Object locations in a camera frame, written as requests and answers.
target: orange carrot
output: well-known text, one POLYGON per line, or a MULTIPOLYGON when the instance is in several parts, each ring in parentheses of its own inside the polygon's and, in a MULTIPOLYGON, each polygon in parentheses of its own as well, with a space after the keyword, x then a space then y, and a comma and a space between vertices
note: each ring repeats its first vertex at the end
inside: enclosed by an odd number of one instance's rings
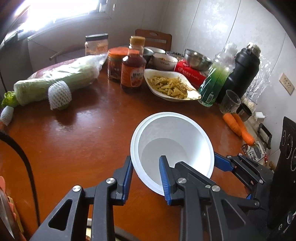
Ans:
POLYGON ((249 146, 253 146, 255 143, 254 137, 247 131, 242 131, 242 138, 249 146))
POLYGON ((241 128, 237 124, 235 118, 230 113, 225 113, 223 115, 223 120, 235 134, 237 134, 239 137, 242 135, 241 128))
POLYGON ((232 114, 233 117, 235 118, 235 120, 237 121, 237 124, 239 125, 239 127, 241 128, 242 131, 247 131, 242 119, 240 118, 240 116, 237 113, 233 113, 232 114))

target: white plastic bowl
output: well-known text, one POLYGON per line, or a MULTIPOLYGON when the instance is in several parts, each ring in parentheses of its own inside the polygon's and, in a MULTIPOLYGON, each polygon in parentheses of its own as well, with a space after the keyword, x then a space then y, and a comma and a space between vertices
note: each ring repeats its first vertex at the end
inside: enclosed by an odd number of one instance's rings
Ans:
POLYGON ((192 119, 174 112, 153 114, 143 120, 131 140, 131 159, 142 182, 163 194, 159 157, 166 155, 170 167, 184 161, 210 178, 214 151, 209 137, 192 119))
POLYGON ((173 71, 178 62, 178 60, 175 57, 169 56, 165 53, 153 54, 152 61, 153 61, 153 65, 158 70, 166 70, 166 71, 173 71))

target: window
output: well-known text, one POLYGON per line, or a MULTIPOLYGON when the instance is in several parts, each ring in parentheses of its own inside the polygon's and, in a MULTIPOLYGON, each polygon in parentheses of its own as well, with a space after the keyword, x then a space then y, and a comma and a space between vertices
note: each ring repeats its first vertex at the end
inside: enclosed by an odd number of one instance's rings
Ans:
POLYGON ((108 0, 26 0, 28 17, 17 30, 38 31, 78 16, 108 17, 108 0))

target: black cable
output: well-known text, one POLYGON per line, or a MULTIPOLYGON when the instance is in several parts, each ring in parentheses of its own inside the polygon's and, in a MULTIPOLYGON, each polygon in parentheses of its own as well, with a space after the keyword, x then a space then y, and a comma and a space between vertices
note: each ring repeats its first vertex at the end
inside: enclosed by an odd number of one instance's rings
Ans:
POLYGON ((33 176, 32 168, 29 163, 29 160, 28 160, 25 152, 23 151, 23 149, 15 142, 15 140, 13 140, 9 135, 7 135, 6 133, 4 133, 1 130, 0 130, 0 140, 4 141, 12 149, 14 149, 17 152, 17 154, 21 157, 21 159, 23 160, 23 162, 26 166, 27 173, 28 173, 29 180, 30 180, 30 184, 31 184, 32 193, 33 193, 37 224, 38 224, 38 226, 40 226, 40 214, 39 214, 39 205, 38 205, 38 199, 37 199, 36 186, 35 186, 34 176, 33 176))
POLYGON ((5 92, 7 92, 7 88, 6 88, 5 84, 4 84, 4 81, 3 81, 3 78, 2 78, 1 71, 0 71, 0 78, 1 78, 1 82, 2 82, 2 85, 3 85, 3 87, 4 87, 4 90, 5 90, 5 92))

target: white foam netting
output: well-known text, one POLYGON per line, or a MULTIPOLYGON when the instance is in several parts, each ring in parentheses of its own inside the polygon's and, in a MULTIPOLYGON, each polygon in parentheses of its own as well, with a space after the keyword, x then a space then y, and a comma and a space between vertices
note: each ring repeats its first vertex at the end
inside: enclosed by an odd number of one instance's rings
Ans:
POLYGON ((64 81, 58 81, 48 88, 48 100, 50 109, 62 107, 72 100, 72 94, 64 81))
POLYGON ((1 112, 0 121, 3 122, 6 126, 9 125, 13 116, 14 109, 10 106, 6 106, 1 112))

